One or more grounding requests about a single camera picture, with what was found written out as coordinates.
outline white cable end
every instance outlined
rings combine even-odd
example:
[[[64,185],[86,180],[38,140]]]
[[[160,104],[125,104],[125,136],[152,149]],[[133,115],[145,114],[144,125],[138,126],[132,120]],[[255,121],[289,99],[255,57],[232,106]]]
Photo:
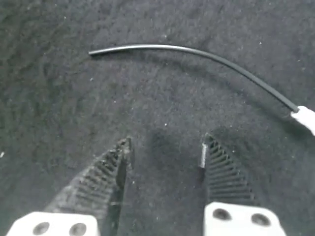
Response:
[[[315,136],[315,112],[304,106],[298,107],[297,113],[291,112],[291,116],[300,124],[307,127]]]

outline curved black tube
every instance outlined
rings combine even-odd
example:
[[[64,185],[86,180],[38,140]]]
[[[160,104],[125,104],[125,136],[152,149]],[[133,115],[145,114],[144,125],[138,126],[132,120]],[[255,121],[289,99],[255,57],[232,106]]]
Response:
[[[104,48],[100,50],[95,50],[89,52],[90,56],[97,56],[102,54],[108,54],[108,53],[115,53],[115,52],[121,52],[121,51],[129,51],[129,50],[147,50],[147,49],[154,49],[154,50],[170,50],[170,51],[177,51],[177,52],[184,52],[189,54],[194,54],[197,56],[201,56],[204,58],[208,58],[211,60],[214,60],[220,64],[226,65],[227,67],[230,67],[231,69],[237,71],[238,73],[244,75],[251,81],[253,81],[255,84],[263,88],[265,91],[270,93],[272,96],[274,96],[276,99],[278,99],[280,102],[282,102],[284,105],[286,105],[288,108],[290,108],[293,112],[298,112],[299,108],[297,105],[295,105],[293,102],[291,102],[288,98],[283,96],[281,93],[279,93],[277,90],[275,90],[273,87],[266,84],[264,81],[262,81],[257,76],[253,75],[246,69],[240,67],[239,65],[222,58],[218,55],[208,53],[202,50],[194,49],[194,48],[188,48],[188,47],[182,47],[182,46],[175,46],[175,45],[164,45],[164,44],[130,44],[130,45],[123,45],[123,46],[117,46],[117,47],[110,47],[110,48]]]

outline gray fabric surface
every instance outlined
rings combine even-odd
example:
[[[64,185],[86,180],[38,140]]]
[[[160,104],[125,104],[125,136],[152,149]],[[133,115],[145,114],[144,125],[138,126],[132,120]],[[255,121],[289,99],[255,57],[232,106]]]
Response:
[[[200,141],[213,132],[260,184],[288,235],[315,231],[315,138],[221,65],[180,53],[91,59],[161,42],[224,56],[315,109],[311,0],[2,0],[0,231],[41,210],[94,156],[130,134],[119,235],[202,235]]]

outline black cable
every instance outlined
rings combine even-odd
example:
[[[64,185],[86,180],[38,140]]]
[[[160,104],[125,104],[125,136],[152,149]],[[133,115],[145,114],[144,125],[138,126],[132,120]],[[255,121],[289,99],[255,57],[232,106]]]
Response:
[[[268,93],[270,93],[272,96],[274,96],[276,99],[281,101],[283,104],[285,104],[288,108],[290,108],[293,112],[298,112],[299,108],[297,105],[295,105],[293,102],[291,102],[288,98],[283,96],[281,93],[279,93],[277,90],[275,90],[273,87],[269,86],[265,82],[263,82],[260,78],[253,75],[246,69],[240,67],[239,65],[222,58],[218,55],[208,53],[202,50],[194,49],[194,48],[188,48],[188,47],[182,47],[182,46],[175,46],[175,45],[163,45],[163,44],[130,44],[130,45],[123,45],[123,46],[117,46],[117,47],[110,47],[110,48],[104,48],[100,50],[95,50],[89,52],[90,56],[97,56],[102,54],[108,54],[108,53],[115,53],[115,52],[121,52],[121,51],[128,51],[128,50],[135,50],[135,49],[156,49],[156,50],[171,50],[171,51],[178,51],[178,52],[184,52],[184,53],[190,53],[197,56],[201,56],[204,58],[208,58],[211,60],[214,60],[218,63],[221,63],[223,65],[226,65],[227,67],[230,67],[231,69],[239,72],[240,74],[244,75],[251,81],[253,81],[255,84],[266,90]]]

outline screw hole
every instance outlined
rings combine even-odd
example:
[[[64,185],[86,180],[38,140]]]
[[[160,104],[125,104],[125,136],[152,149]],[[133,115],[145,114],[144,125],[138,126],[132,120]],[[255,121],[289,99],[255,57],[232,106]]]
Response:
[[[213,212],[213,217],[217,218],[219,220],[231,220],[232,219],[230,213],[228,213],[227,210],[224,210],[224,209],[221,209],[221,208],[216,209]]]
[[[271,224],[268,217],[259,213],[252,215],[252,222],[254,224],[261,225],[261,226],[269,226]]]
[[[47,232],[48,228],[49,228],[49,223],[48,222],[39,223],[33,229],[33,234],[34,235],[43,235],[44,233]]]
[[[87,231],[87,226],[83,223],[77,223],[70,228],[70,236],[83,236]]]

